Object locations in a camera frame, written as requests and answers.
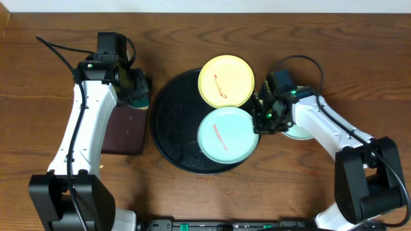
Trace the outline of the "mint green plate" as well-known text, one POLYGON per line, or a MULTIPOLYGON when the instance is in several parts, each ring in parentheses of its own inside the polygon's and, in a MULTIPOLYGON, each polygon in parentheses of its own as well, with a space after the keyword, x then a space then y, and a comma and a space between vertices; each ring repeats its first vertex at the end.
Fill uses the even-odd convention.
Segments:
POLYGON ((282 132, 285 136, 295 139, 295 140, 300 140, 300 141, 306 141, 313 139, 314 136, 307 132, 304 128, 301 128, 300 126, 297 126, 296 124, 291 126, 286 132, 282 132))
POLYGON ((252 116, 243 109, 225 107, 208 113, 197 132, 202 153, 220 164, 235 164, 247 159, 256 149, 259 135, 252 116))

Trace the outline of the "green and yellow sponge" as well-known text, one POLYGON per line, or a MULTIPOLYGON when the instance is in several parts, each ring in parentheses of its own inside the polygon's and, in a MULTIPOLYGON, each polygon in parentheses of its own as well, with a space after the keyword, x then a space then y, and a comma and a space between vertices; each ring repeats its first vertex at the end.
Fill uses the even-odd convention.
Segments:
POLYGON ((150 101, 147 96, 142 96, 141 98, 133 99, 128 105, 134 109, 147 110, 150 105, 150 101))

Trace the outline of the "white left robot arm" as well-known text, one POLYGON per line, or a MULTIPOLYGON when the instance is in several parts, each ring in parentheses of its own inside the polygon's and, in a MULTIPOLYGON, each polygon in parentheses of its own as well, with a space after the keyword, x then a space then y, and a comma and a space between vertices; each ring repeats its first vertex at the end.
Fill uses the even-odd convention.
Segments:
POLYGON ((133 68, 132 41, 98 33, 97 50, 70 72, 74 100, 64 138, 28 191, 46 230, 142 230, 131 210, 119 209, 100 179, 103 151, 139 155, 150 105, 150 79, 133 68))

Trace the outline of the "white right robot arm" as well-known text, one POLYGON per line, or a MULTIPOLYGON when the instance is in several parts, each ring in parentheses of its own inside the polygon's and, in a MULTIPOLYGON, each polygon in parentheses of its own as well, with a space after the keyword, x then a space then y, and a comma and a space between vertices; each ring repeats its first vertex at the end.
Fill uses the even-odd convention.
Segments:
POLYGON ((358 130, 311 87, 296 86, 286 70, 267 74, 252 102, 256 133, 302 128, 335 161, 335 202, 316 215, 317 228, 376 226, 376 217, 410 207, 398 147, 389 137, 375 139, 358 130))

